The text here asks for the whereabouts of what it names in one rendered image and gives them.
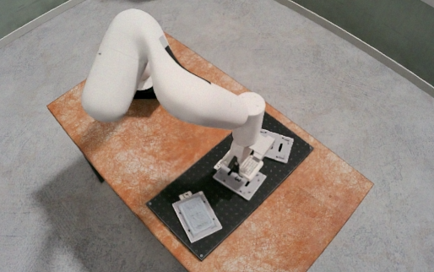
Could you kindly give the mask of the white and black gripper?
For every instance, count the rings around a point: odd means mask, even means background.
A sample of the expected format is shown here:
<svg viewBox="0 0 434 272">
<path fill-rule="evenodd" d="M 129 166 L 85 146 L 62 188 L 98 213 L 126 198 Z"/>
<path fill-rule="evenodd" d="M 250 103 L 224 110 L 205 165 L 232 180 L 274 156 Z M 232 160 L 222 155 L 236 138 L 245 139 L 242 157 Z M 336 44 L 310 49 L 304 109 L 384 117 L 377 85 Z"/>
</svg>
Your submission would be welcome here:
<svg viewBox="0 0 434 272">
<path fill-rule="evenodd" d="M 231 169 L 232 172 L 235 172 L 236 174 L 239 173 L 239 165 L 250 155 L 253 155 L 254 150 L 251 150 L 250 148 L 238 144 L 234 139 L 231 144 L 231 150 L 229 158 L 231 159 L 230 164 L 228 165 L 228 168 Z M 237 162 L 237 165 L 235 164 Z M 234 165 L 235 164 L 235 165 Z M 235 168 L 235 170 L 234 170 Z"/>
</svg>

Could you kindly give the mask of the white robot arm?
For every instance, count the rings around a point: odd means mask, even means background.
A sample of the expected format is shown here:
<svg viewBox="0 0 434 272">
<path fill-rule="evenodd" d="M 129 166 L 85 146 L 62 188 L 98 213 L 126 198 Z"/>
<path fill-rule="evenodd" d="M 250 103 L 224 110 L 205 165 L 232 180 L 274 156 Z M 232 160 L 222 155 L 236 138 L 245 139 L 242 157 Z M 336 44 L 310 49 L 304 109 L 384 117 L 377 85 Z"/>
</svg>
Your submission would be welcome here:
<svg viewBox="0 0 434 272">
<path fill-rule="evenodd" d="M 159 103 L 173 117 L 198 126 L 232 130 L 238 144 L 255 151 L 252 159 L 257 163 L 274 144 L 272 137 L 260 135 L 263 98 L 252 92 L 238 97 L 186 70 L 176 60 L 159 24 L 142 10 L 119 13 L 95 57 L 81 104 L 98 121 L 120 120 L 136 90 L 153 86 Z"/>
</svg>

